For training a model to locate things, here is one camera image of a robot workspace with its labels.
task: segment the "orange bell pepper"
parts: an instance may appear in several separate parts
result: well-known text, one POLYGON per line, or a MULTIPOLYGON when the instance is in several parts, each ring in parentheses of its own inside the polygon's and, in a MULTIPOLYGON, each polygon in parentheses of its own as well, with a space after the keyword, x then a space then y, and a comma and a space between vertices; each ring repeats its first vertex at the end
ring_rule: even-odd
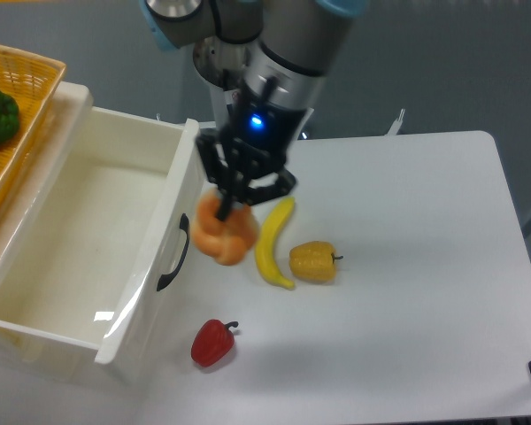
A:
POLYGON ((215 217, 220 199, 216 190, 206 192, 196 208, 191 225, 191 240, 200 252, 213 257, 222 266, 238 264, 258 240, 258 222, 251 208, 233 209, 225 221, 215 217))

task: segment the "banana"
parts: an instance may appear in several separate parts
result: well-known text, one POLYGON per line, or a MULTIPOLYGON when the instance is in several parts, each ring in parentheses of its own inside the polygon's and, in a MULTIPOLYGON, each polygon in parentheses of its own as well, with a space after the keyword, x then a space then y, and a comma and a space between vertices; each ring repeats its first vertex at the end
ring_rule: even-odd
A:
POLYGON ((264 221, 254 250, 256 265, 261 276, 266 282, 281 286, 286 290, 294 289, 295 284, 281 274, 281 270, 273 257, 273 252, 275 251, 275 241, 291 216, 294 207, 295 199, 285 197, 272 209, 264 221))

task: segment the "yellow bell pepper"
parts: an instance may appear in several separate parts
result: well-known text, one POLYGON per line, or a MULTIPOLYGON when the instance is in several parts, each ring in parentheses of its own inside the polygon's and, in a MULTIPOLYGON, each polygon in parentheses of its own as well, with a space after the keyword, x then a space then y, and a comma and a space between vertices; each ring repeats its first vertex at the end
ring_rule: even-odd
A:
POLYGON ((291 273, 299 279, 332 281, 336 276, 335 247, 329 242, 313 241, 296 246, 289 253, 291 273))

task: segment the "blue led light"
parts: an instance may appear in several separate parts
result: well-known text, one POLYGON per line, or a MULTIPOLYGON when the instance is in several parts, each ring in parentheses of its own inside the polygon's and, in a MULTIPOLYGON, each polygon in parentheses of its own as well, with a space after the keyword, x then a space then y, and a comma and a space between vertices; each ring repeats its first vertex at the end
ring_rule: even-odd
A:
POLYGON ((262 128, 264 128, 264 121, 262 121, 262 119, 259 118, 258 115, 254 114, 254 115, 251 116, 250 126, 254 130, 261 130, 262 128))

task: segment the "gray wall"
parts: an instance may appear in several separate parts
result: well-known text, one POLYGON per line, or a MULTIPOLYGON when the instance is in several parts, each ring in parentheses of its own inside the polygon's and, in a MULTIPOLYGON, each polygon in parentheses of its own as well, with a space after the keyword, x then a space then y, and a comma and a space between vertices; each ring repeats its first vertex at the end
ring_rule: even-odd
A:
MULTIPOLYGON (((0 4, 0 43, 58 58, 98 106, 212 120, 190 50, 161 53, 134 0, 0 4)), ((317 104, 313 136, 485 130, 531 206, 531 0, 372 0, 317 104)), ((528 241, 531 254, 531 237, 528 241)))

